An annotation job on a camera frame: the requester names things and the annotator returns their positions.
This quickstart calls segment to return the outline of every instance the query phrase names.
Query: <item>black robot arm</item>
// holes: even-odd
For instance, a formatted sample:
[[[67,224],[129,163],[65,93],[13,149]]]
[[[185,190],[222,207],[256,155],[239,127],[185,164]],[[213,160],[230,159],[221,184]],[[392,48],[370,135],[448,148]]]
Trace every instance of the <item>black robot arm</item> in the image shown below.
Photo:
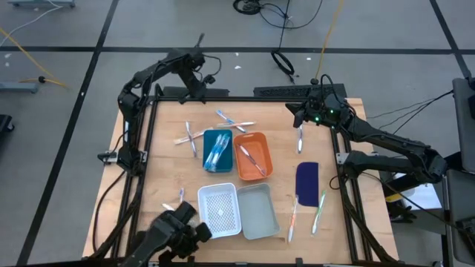
[[[303,121],[315,122],[317,125],[335,128],[350,141],[369,142],[407,157],[395,159],[366,155],[360,151],[338,154],[338,164],[350,177],[358,177],[368,169],[404,173],[404,177],[390,183],[397,191],[405,191],[423,183],[440,182],[447,170],[446,161],[429,145],[372,127],[356,116],[346,99],[334,92],[314,92],[307,101],[301,104],[288,103],[286,106],[295,115],[294,127],[300,126]],[[384,190],[386,197],[393,194],[387,188]]]
[[[164,251],[159,256],[160,266],[169,266],[176,256],[182,259],[190,256],[198,250],[198,241],[206,242],[212,236],[204,222],[196,228],[187,225],[195,214],[196,210],[187,202],[181,203],[176,211],[161,213],[151,223],[145,239],[132,254],[128,255],[121,266],[144,266],[155,252],[167,247],[171,250]]]
[[[124,118],[123,145],[117,154],[117,164],[130,175],[136,176],[143,171],[142,161],[145,155],[138,148],[140,117],[148,104],[152,83],[168,73],[176,73],[189,90],[189,93],[180,99],[180,103],[183,104],[187,98],[203,99],[206,94],[206,84],[214,82],[212,75],[206,76],[203,81],[198,80],[194,75],[194,72],[198,71],[204,63],[204,55],[198,45],[189,50],[175,49],[163,60],[135,73],[134,78],[125,84],[117,98]],[[141,93],[133,93],[132,90],[135,88],[141,88]]]

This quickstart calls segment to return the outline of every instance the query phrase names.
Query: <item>white mesh basket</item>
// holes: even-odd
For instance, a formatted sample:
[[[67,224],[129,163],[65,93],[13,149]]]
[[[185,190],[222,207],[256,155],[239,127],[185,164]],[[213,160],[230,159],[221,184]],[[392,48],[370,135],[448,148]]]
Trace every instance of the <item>white mesh basket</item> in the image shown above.
[[[236,187],[230,182],[200,188],[198,208],[200,220],[209,227],[212,239],[240,233],[238,197]]]

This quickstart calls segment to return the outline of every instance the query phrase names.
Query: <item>black metal frame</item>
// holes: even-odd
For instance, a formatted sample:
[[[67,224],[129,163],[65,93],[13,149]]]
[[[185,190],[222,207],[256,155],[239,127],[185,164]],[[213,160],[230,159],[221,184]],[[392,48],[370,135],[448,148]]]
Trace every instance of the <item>black metal frame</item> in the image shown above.
[[[157,115],[157,106],[158,102],[161,101],[168,101],[168,102],[178,102],[178,98],[174,96],[150,96],[149,97],[149,102],[152,103],[152,111],[150,114],[150,119],[149,119],[149,124],[148,124],[148,130],[147,130],[147,136],[146,136],[146,142],[145,142],[145,151],[149,152],[150,147],[151,147],[151,139],[153,136],[153,131],[154,131],[154,125],[155,125],[155,120],[156,120],[156,115]],[[227,97],[207,97],[205,99],[207,102],[301,102],[304,101],[304,98],[301,97],[257,97],[257,96],[227,96]],[[197,99],[190,99],[189,101],[191,102],[196,102],[200,101]],[[340,146],[338,143],[338,135],[335,131],[335,129],[330,129],[330,134],[332,137],[332,144],[333,144],[333,152],[334,156],[336,156],[336,153],[339,153],[340,151]],[[351,144],[348,139],[346,139],[344,136],[344,150],[345,152],[350,152],[351,151]],[[145,173],[146,173],[146,164],[145,164],[145,169],[143,171],[143,175],[139,176],[138,178],[138,183],[144,183],[145,181]],[[340,182],[340,185],[344,184],[344,178],[341,173],[341,170],[339,170],[338,165],[337,165],[337,174],[338,174],[338,181]],[[127,201],[128,196],[130,195],[130,184],[129,182],[126,181],[126,187],[124,188],[124,197],[122,198],[122,201]],[[355,179],[351,180],[351,188],[352,188],[352,193],[353,193],[353,199],[355,201],[355,209],[362,219],[364,223],[364,211],[363,211],[363,205],[361,201],[361,194],[358,186],[358,181]],[[341,196],[343,198],[344,194],[347,194],[347,187],[346,186],[340,186],[340,192]],[[137,192],[140,194],[140,198],[142,197],[142,191]],[[357,250],[357,245],[356,245],[356,239],[355,239],[355,233],[353,230],[353,221],[348,214],[348,212],[345,210],[345,208],[342,206],[343,212],[344,212],[344,220],[345,220],[345,226],[347,230],[347,239],[348,239],[348,246],[350,247],[350,259],[352,261],[353,265],[358,265],[358,266],[372,266],[372,267],[415,267],[415,265],[408,265],[404,263],[380,263],[380,262],[375,262],[373,261],[373,255],[371,248],[369,246],[368,241],[365,239],[365,237],[362,235],[361,236],[361,241],[362,241],[362,247],[364,250],[364,258],[365,260],[360,260],[358,258],[358,250]],[[123,214],[126,209],[126,204],[121,203],[119,214]],[[129,250],[130,244],[133,241],[134,235],[137,232],[137,221],[139,217],[139,212],[140,212],[140,204],[137,210],[134,212],[134,215],[132,217],[132,221],[130,224],[129,228],[129,235],[128,235],[128,242],[127,242],[127,251]],[[290,267],[290,266],[322,266],[322,264],[305,264],[301,263],[301,259],[297,258],[296,263],[276,263],[276,264],[256,264],[256,263],[247,263],[247,266],[283,266],[283,267]],[[236,263],[195,263],[194,258],[190,257],[189,262],[187,263],[188,266],[235,266]]]

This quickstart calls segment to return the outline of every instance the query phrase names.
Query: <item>wooden board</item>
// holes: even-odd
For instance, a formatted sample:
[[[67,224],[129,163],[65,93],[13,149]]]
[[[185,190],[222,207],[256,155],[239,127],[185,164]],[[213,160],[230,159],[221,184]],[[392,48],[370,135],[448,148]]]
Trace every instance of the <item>wooden board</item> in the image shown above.
[[[360,99],[349,99],[359,117],[365,118],[363,104]],[[209,174],[202,168],[203,138],[196,139],[198,159],[193,158],[190,144],[174,145],[173,139],[186,136],[185,121],[191,123],[191,131],[215,126],[223,122],[216,115],[217,109],[238,122],[255,121],[249,131],[260,131],[266,135],[274,165],[273,175],[264,180],[271,187],[272,201],[281,227],[281,232],[274,237],[260,240],[246,240],[243,234],[233,237],[210,240],[200,244],[195,254],[198,262],[248,262],[248,263],[294,263],[296,257],[303,258],[305,263],[350,263],[347,232],[343,219],[343,208],[339,191],[329,187],[329,181],[336,175],[335,160],[330,131],[326,127],[305,124],[304,149],[302,154],[296,153],[297,131],[292,127],[293,116],[283,103],[277,102],[160,102],[151,144],[145,189],[139,218],[139,230],[147,229],[150,222],[163,211],[161,203],[177,207],[179,190],[185,188],[185,200],[197,208],[197,191],[204,185],[232,182],[236,188],[251,185],[239,179],[236,168],[227,174]],[[145,141],[147,122],[142,132]],[[234,129],[233,135],[241,134]],[[122,117],[117,117],[116,127],[111,140],[111,148],[122,133]],[[373,151],[368,143],[352,143],[354,150]],[[301,162],[318,162],[319,190],[327,190],[325,209],[315,237],[310,235],[316,208],[298,207],[295,223],[294,239],[286,242],[289,229],[289,218],[292,213],[292,198],[295,194],[295,170]],[[116,166],[105,167],[102,183],[97,199],[105,189],[117,178],[121,169]],[[99,215],[97,232],[98,245],[110,233],[117,222],[124,180],[116,185],[105,198]],[[359,179],[361,198],[363,200],[366,222],[376,239],[387,252],[397,258],[396,244],[387,215],[381,184],[374,179],[362,175]],[[92,225],[86,240],[83,254],[92,254]],[[361,238],[355,228],[358,254],[363,259]],[[124,231],[122,244],[127,237]]]

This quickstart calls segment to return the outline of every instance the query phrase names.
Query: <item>wire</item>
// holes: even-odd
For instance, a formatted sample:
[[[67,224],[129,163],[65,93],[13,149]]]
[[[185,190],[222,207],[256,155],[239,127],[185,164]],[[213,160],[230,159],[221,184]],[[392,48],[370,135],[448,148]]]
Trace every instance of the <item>wire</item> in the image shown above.
[[[290,6],[290,0],[287,0],[287,6],[285,7],[285,14],[284,14],[284,24],[282,25],[282,31],[281,31],[281,40],[279,41],[279,48],[277,49],[277,51],[279,51],[282,46],[282,39],[284,38],[284,30],[285,30],[285,21],[287,18],[287,13],[289,12],[289,6]]]
[[[321,8],[321,4],[322,4],[322,3],[323,3],[323,0],[320,0],[320,4],[319,4],[318,7],[317,7],[317,11],[313,14],[313,17],[312,17],[307,23],[304,23],[304,24],[299,25],[299,26],[292,26],[292,27],[287,27],[287,26],[285,26],[285,25],[284,25],[284,26],[279,26],[279,25],[276,25],[276,24],[273,24],[273,23],[269,22],[269,20],[266,19],[266,17],[264,17],[264,15],[262,14],[261,10],[259,11],[259,14],[261,15],[262,19],[263,19],[265,22],[267,22],[267,24],[270,24],[270,25],[272,25],[272,26],[274,26],[274,27],[287,29],[287,30],[295,30],[295,29],[300,29],[300,28],[302,28],[302,27],[305,27],[305,26],[307,26],[308,24],[312,23],[313,20],[315,20],[315,18],[317,17],[318,13],[320,12],[320,8]],[[286,20],[290,21],[289,17],[286,15],[286,13],[284,13],[284,12],[282,11],[282,9],[279,8],[277,5],[275,5],[275,4],[270,4],[270,3],[265,3],[265,4],[262,4],[261,7],[265,7],[266,5],[272,5],[272,6],[277,7],[277,8],[282,12],[282,14],[284,14],[284,18],[285,18]]]
[[[336,179],[337,177],[338,177],[338,175],[335,175],[334,177],[332,177],[332,179],[330,179],[329,185],[330,185],[330,188],[333,189],[333,190],[338,190],[338,189],[340,189],[339,186],[338,186],[337,188],[335,188],[335,187],[332,186],[333,180]],[[347,176],[343,177],[343,183],[344,183],[344,184],[347,183],[347,180],[348,180],[348,179],[349,179],[349,178],[348,178]]]
[[[320,77],[320,86],[321,86],[321,101],[322,101],[322,105],[324,105],[324,100],[323,100],[323,95],[324,95],[324,78],[327,78],[328,81],[330,82],[330,85],[332,86],[332,92],[333,92],[333,96],[335,97],[336,101],[338,101],[338,103],[340,103],[340,105],[344,105],[346,107],[348,107],[350,109],[350,113],[353,115],[353,118],[357,118],[357,114],[356,114],[356,110],[354,107],[352,107],[350,104],[348,103],[343,103],[342,101],[340,101],[340,99],[338,98],[338,96],[336,95],[336,91],[335,91],[335,85],[333,84],[333,80],[332,78],[330,78],[330,75],[328,74],[323,74],[321,77]],[[356,128],[356,120],[355,122],[353,123],[353,133],[355,132],[355,128]],[[344,129],[343,127],[341,127],[342,131],[345,132],[348,136],[350,135],[350,133],[348,133],[348,131],[346,129]]]
[[[124,135],[128,133],[128,130],[126,130],[125,132],[123,132],[119,138],[117,138],[117,142],[116,142],[116,145],[114,146],[114,149],[112,149],[111,152],[109,152],[110,154],[112,154],[113,152],[115,152],[117,150],[117,148],[119,147],[119,143],[120,143],[120,140],[122,140],[122,138],[124,137]]]
[[[333,27],[336,24],[338,14],[340,13],[341,8],[343,7],[343,3],[344,3],[344,0],[339,0],[338,1],[338,7],[336,8],[335,13],[333,14],[332,24],[330,25],[330,28],[328,29],[328,33],[325,36],[324,46],[321,48],[320,60],[318,61],[318,69],[317,69],[317,73],[315,74],[315,79],[318,79],[318,74],[320,73],[321,65],[322,65],[323,60],[324,60],[325,48],[327,47],[328,39],[330,38],[330,34],[332,34]]]
[[[194,73],[200,74],[200,82],[203,81],[203,74],[199,70],[193,70]]]
[[[451,90],[450,92],[447,92],[447,93],[444,93],[442,94],[441,96],[438,96],[436,97],[435,99],[433,99],[432,101],[430,101],[429,103],[425,104],[422,108],[420,108],[417,112],[414,113],[414,115],[412,115],[409,119],[407,119],[407,121],[405,121],[401,126],[399,126],[399,128],[397,128],[393,134],[396,134],[404,125],[406,125],[413,117],[415,117],[417,114],[419,114],[421,111],[423,111],[426,107],[428,107],[430,104],[434,103],[435,101],[441,99],[442,97],[444,96],[448,96],[449,94],[453,93],[453,90]]]
[[[244,2],[244,6],[242,9],[239,8],[239,3]],[[235,0],[232,3],[233,8],[238,11],[241,14],[244,15],[255,15],[259,13],[259,10],[261,10],[261,7],[259,5],[258,0]]]
[[[50,83],[53,83],[53,84],[55,84],[55,85],[59,85],[59,86],[61,86],[61,87],[63,87],[63,88],[68,88],[67,85],[65,85],[65,84],[63,84],[63,83],[61,83],[61,82],[58,82],[58,81],[55,81],[55,80],[52,80],[52,79],[46,79],[46,78],[43,77],[43,76],[38,77],[38,79],[34,79],[34,78],[32,78],[32,79],[24,79],[24,80],[21,80],[21,81],[19,81],[19,82],[38,82],[38,81],[39,81],[40,83],[50,82]]]
[[[377,176],[373,175],[373,174],[369,174],[367,172],[362,172],[361,174],[366,174],[368,177],[370,178],[373,178],[373,179],[376,179],[378,180],[383,186],[386,186],[387,188],[389,188],[392,192],[394,192],[395,194],[399,194],[402,198],[404,198],[405,200],[409,201],[411,204],[413,204],[414,206],[416,206],[418,209],[420,209],[421,211],[431,215],[432,217],[438,219],[439,221],[441,221],[442,223],[446,224],[446,225],[449,225],[450,227],[456,229],[457,231],[460,231],[462,232],[463,234],[467,234],[469,236],[471,235],[474,235],[474,234],[471,234],[471,233],[468,233],[465,229],[462,229],[462,228],[459,228],[457,227],[456,225],[454,225],[453,223],[451,222],[448,222],[444,219],[442,219],[441,217],[433,214],[432,212],[426,210],[425,208],[421,207],[420,205],[418,205],[417,203],[415,203],[414,201],[410,200],[408,197],[406,197],[404,194],[402,194],[401,192],[397,191],[396,189],[394,189],[391,185],[389,185],[387,182],[384,182],[383,180],[381,180],[380,178],[378,178]]]
[[[51,82],[54,82],[58,85],[61,85],[63,86],[64,88],[68,88],[68,86],[66,86],[64,83],[62,82],[58,82],[58,81],[54,81],[55,77],[53,74],[51,74],[51,72],[49,72],[48,70],[46,70],[43,66],[41,66],[12,36],[9,36],[7,32],[5,32],[5,30],[0,27],[0,33],[5,35],[12,43],[14,43],[15,46],[17,46],[18,49],[20,49],[21,52],[23,52],[24,55],[26,55],[26,57],[32,62],[34,63],[35,66],[37,66],[38,69],[40,69],[42,72],[46,73],[49,77],[51,77],[52,79],[50,80]]]
[[[35,23],[36,21],[38,21],[40,18],[42,18],[43,16],[46,16],[47,14],[53,12],[53,11],[56,11],[58,9],[61,9],[63,8],[62,6],[59,6],[57,4],[54,4],[51,0],[46,0],[48,2],[50,2],[50,4],[52,4],[54,6],[54,8],[44,12],[43,14],[41,14],[40,16],[38,16],[36,19],[32,20],[31,22],[27,22],[21,26],[18,26],[16,27],[15,29],[11,30],[7,36],[5,36],[5,38],[0,42],[0,47],[8,40],[8,37],[11,36],[12,34],[14,34],[17,30],[20,30],[22,29],[23,27],[27,27],[28,25],[32,24],[32,23]]]
[[[424,100],[422,102],[419,102],[419,103],[416,103],[416,104],[412,104],[408,107],[405,107],[405,108],[399,108],[399,109],[396,109],[394,111],[389,111],[389,112],[385,112],[385,113],[381,113],[379,115],[376,115],[376,116],[369,116],[367,117],[366,119],[376,119],[376,118],[379,118],[380,116],[384,116],[384,115],[389,115],[389,114],[392,114],[392,113],[395,113],[395,112],[398,112],[398,111],[403,111],[403,110],[407,110],[408,108],[411,108],[411,107],[414,107],[414,106],[417,106],[417,105],[421,105],[421,104],[425,104],[427,102],[429,102],[430,100],[434,100],[435,98],[432,98],[432,99],[427,99],[427,100]]]
[[[268,8],[268,9],[275,12],[275,13],[277,13],[277,14],[279,14],[279,16],[281,16],[282,18],[285,17],[285,12],[279,6],[277,6],[276,4],[264,3],[264,4],[261,5],[261,8],[264,9],[264,8],[266,8],[266,6],[276,7],[281,12],[281,14],[279,14],[279,12],[273,10],[272,8]]]
[[[219,67],[217,68],[216,72],[213,74],[210,74],[211,76],[217,75],[221,71],[221,59],[218,58],[217,56],[208,56],[208,55],[203,55],[203,56],[210,59],[216,59],[219,62]]]
[[[92,249],[94,250],[94,252],[97,251],[97,247],[96,247],[97,221],[99,219],[99,210],[101,208],[102,201],[104,201],[107,193],[120,181],[120,178],[122,178],[124,174],[125,174],[125,171],[122,171],[122,173],[111,183],[111,185],[109,185],[109,187],[105,189],[104,194],[102,194],[101,198],[99,199],[99,202],[97,203],[96,213],[94,215],[94,225],[92,228]]]
[[[399,121],[400,119],[406,117],[407,115],[416,112],[417,110],[419,110],[420,108],[422,108],[422,106],[423,106],[423,105],[421,105],[421,106],[419,106],[418,108],[416,108],[416,109],[414,109],[414,110],[411,110],[411,111],[409,111],[409,112],[407,112],[407,113],[404,113],[403,115],[401,115],[401,116],[397,117],[396,119],[394,119],[392,122],[389,122],[389,123],[387,123],[387,124],[385,124],[385,125],[379,126],[379,127],[378,127],[378,130],[381,130],[381,129],[384,128],[384,127],[387,127],[387,126],[390,126],[390,125],[396,123],[397,121]]]

